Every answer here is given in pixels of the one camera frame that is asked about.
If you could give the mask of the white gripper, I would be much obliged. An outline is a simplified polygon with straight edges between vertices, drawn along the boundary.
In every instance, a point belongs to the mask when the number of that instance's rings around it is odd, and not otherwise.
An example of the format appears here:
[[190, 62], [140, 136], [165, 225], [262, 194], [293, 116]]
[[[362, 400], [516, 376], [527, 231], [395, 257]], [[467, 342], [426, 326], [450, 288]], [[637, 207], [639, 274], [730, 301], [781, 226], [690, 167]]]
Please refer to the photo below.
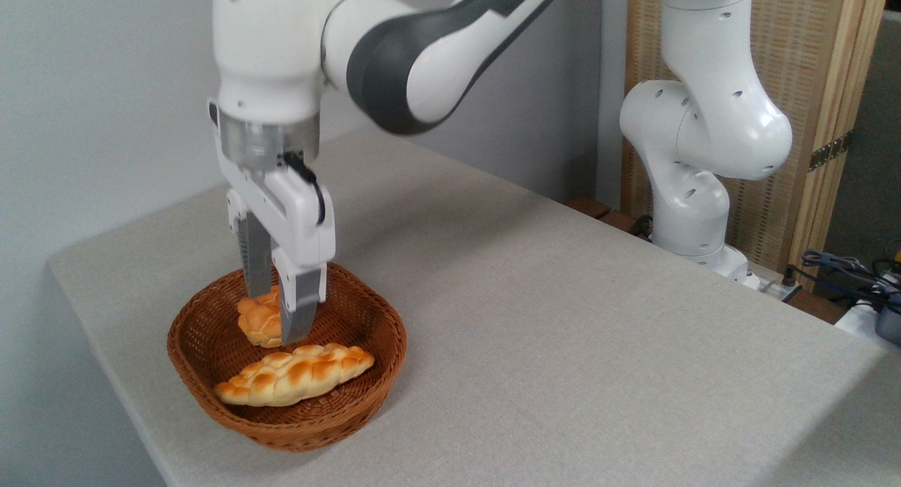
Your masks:
[[[331, 199], [305, 163], [306, 156], [318, 156], [319, 116], [290, 124], [251, 122], [228, 115], [213, 100], [209, 116], [217, 159], [232, 187], [229, 228], [238, 240], [248, 297], [270, 293], [273, 256], [281, 343], [296, 343], [309, 336], [325, 301], [325, 263], [336, 249]], [[273, 252], [271, 239], [279, 247]]]

